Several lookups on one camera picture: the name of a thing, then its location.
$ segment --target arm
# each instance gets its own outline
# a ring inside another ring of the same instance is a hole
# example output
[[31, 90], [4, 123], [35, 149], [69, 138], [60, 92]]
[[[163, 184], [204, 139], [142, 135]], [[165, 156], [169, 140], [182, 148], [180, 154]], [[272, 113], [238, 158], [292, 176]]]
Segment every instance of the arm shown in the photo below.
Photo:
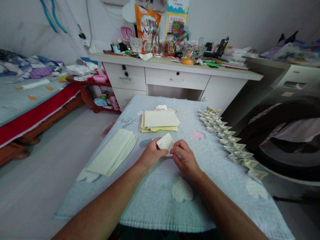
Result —
[[194, 183], [223, 239], [266, 239], [254, 222], [200, 169], [192, 150], [179, 140], [170, 150], [181, 172]]
[[53, 239], [108, 239], [143, 177], [165, 156], [151, 141], [137, 162], [77, 213]]

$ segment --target white wall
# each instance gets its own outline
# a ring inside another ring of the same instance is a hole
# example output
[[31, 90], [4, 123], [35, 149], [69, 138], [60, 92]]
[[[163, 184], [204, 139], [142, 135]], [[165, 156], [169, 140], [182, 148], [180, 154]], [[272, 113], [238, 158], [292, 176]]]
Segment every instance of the white wall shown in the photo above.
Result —
[[[110, 49], [110, 42], [119, 38], [121, 17], [109, 14], [100, 0], [88, 0], [94, 36], [93, 51]], [[44, 0], [51, 13], [51, 3]], [[69, 34], [53, 32], [43, 13], [39, 0], [1, 0], [0, 48], [24, 55], [39, 54], [45, 57], [73, 62], [87, 56], [78, 37], [79, 22], [89, 38], [89, 23], [85, 0], [69, 0], [76, 20], [66, 0], [56, 0], [56, 14]], [[120, 7], [107, 5], [115, 14]], [[318, 0], [191, 0], [188, 26], [192, 39], [204, 37], [205, 42], [230, 37], [230, 45], [243, 48], [252, 46], [264, 52], [277, 43], [281, 33], [286, 36], [299, 30], [303, 41], [320, 38], [320, 1]], [[166, 14], [162, 16], [161, 37], [166, 31]]]

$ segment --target bag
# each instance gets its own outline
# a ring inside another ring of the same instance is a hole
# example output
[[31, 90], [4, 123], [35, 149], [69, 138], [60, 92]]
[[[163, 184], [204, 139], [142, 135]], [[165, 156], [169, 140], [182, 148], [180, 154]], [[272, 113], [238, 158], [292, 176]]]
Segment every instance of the bag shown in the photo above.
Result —
[[152, 31], [159, 27], [161, 15], [151, 9], [145, 10], [135, 4], [138, 38], [142, 39], [142, 53], [147, 53], [147, 44], [151, 44]]

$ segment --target gray floor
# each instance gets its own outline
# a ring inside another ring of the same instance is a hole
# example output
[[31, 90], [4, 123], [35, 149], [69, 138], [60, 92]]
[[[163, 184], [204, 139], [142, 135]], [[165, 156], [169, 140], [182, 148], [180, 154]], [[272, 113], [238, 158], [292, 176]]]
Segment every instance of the gray floor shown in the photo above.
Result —
[[[94, 114], [82, 106], [44, 132], [28, 158], [0, 168], [1, 239], [50, 239], [61, 229], [65, 223], [52, 221], [52, 215], [101, 143], [103, 129], [118, 116]], [[264, 184], [279, 197], [315, 190], [274, 175], [265, 177]], [[314, 224], [319, 209], [284, 202], [277, 206], [296, 239], [320, 239]]]

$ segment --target blue hanger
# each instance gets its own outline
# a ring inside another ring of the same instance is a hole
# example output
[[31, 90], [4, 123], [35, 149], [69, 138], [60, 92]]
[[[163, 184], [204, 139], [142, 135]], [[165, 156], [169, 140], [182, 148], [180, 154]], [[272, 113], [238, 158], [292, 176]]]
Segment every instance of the blue hanger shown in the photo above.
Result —
[[55, 12], [56, 6], [54, 5], [54, 0], [51, 0], [51, 3], [52, 3], [52, 15], [54, 20], [56, 21], [56, 24], [58, 25], [59, 28], [61, 28], [62, 31], [64, 31], [64, 33], [67, 33], [67, 31], [61, 26], [61, 24], [59, 23], [59, 20], [57, 19], [56, 12]]
[[[48, 11], [47, 11], [47, 7], [46, 5], [44, 4], [43, 0], [40, 0], [41, 4], [42, 4], [42, 7], [43, 7], [43, 11], [44, 11], [44, 14], [46, 15], [47, 19], [48, 19], [48, 22], [50, 24], [50, 26], [52, 27], [52, 29], [54, 30], [55, 33], [58, 33], [57, 29], [55, 28], [55, 26], [53, 25], [50, 17], [49, 17], [49, 14], [48, 14]], [[62, 31], [64, 31], [65, 33], [67, 33], [67, 31], [61, 26], [61, 24], [59, 23], [58, 19], [57, 19], [57, 16], [56, 16], [56, 12], [55, 12], [55, 4], [54, 4], [54, 0], [51, 0], [51, 3], [52, 3], [52, 15], [53, 15], [53, 18], [54, 20], [56, 21], [56, 24], [58, 25], [59, 28], [62, 29]]]

